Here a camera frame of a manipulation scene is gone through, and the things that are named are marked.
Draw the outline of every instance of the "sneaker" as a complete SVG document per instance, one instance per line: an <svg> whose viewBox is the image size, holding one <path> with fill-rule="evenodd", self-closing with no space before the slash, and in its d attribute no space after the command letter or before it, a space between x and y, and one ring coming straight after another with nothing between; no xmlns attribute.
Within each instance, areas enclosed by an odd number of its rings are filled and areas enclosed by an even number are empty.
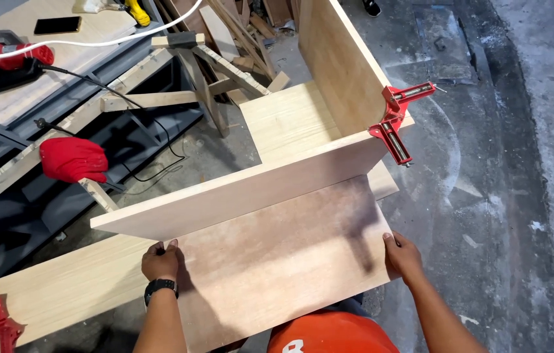
<svg viewBox="0 0 554 353"><path fill-rule="evenodd" d="M375 4L375 0L364 0L364 9L370 17L378 17L382 13L379 5Z"/></svg>

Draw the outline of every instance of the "black power cord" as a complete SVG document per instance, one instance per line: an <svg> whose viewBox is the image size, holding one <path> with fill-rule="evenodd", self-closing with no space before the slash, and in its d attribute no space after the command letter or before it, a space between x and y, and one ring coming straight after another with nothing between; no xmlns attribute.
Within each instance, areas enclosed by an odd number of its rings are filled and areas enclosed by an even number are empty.
<svg viewBox="0 0 554 353"><path fill-rule="evenodd" d="M55 66L52 66L52 65L45 65L45 64L39 64L38 65L40 68L43 68L45 70L51 70L51 71L57 71L57 72L61 72L62 74L68 74L68 75L72 75L72 76L77 76L83 80L86 80L88 82L91 82L97 86L100 86L106 90L108 90L109 92L112 92L114 93L115 95L117 95L118 97L121 97L122 99L126 100L127 102L133 104L134 106L140 108L140 109L144 109L143 106L141 106L140 104L136 103L135 101L131 100L130 98L128 98L127 96L125 96L124 94L116 91L115 89L112 89L104 84L101 84L100 82L97 82L96 80L93 80L91 79L90 77L87 77L87 76L82 76L82 75L79 75L79 74L76 74L74 72L70 72L68 70L65 70L61 67L55 67ZM129 169L129 167L124 164L124 162L120 162L127 170L127 172L129 172L129 174L137 181L141 181L141 182L144 182L144 181L149 181L149 180L152 180L153 178L157 177L159 174L163 173L164 171L168 170L170 167L178 164L179 162L183 161L184 159L186 159L185 156L180 156L178 155L177 153L175 153L175 151L172 150L172 146L171 146L171 135L168 133L168 130L166 130L166 128L162 125L162 123L160 123L159 121L157 121L157 119L153 118L153 121L158 124L162 129L163 131L166 133L166 139L168 139L168 149L170 149L170 151L172 152L173 155L175 155L176 157L179 158L179 160L173 162L172 164L164 167L164 169L162 169L161 171L157 172L157 174L151 176L150 178L148 179L145 179L145 180L142 180L142 179L139 179L137 176L135 176L132 172L131 172L131 169Z"/></svg>

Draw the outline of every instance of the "yellow tool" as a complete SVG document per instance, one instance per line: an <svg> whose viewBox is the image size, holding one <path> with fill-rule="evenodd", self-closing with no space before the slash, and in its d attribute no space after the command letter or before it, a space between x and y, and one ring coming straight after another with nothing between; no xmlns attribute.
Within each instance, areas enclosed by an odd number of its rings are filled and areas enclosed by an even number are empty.
<svg viewBox="0 0 554 353"><path fill-rule="evenodd" d="M138 5L138 0L124 0L124 4L129 6L131 9L129 13L138 21L140 26L148 26L151 23L151 19L146 11L142 10L140 5Z"/></svg>

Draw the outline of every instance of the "concrete floor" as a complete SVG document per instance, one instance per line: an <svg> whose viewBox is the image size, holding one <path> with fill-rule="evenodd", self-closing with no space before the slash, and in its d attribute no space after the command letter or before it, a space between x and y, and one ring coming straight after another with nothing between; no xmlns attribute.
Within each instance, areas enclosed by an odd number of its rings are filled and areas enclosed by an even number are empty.
<svg viewBox="0 0 554 353"><path fill-rule="evenodd" d="M429 79L413 4L451 0L378 1L369 18L360 0L344 9L393 85ZM391 227L421 250L428 276L449 306L491 352L554 352L554 1L457 0L474 54L477 84L441 86L411 105L416 120L404 142L416 165L386 165L400 192L381 202ZM310 79L296 37L280 36L271 53L293 83ZM135 204L259 163L244 120L220 105L232 127L218 139L199 123L173 143L188 160L149 183L127 183L113 198ZM174 160L164 151L140 173ZM92 208L66 229L68 237L34 262L111 236L89 229ZM366 293L364 307L401 352L426 352L411 295L401 280ZM19 352L129 352L141 326L136 300L18 349ZM253 337L247 353L265 349Z"/></svg>

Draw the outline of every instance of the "wristwatch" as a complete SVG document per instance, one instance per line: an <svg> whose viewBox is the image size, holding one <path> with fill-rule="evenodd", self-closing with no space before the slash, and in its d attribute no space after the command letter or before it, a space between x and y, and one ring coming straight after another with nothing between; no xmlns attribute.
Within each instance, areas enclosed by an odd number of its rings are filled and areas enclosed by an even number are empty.
<svg viewBox="0 0 554 353"><path fill-rule="evenodd" d="M148 306L148 302L151 301L153 293L163 288L170 288L175 292L175 297L179 298L179 292L177 292L177 283L170 279L155 279L147 285L147 289L144 291L144 303Z"/></svg>

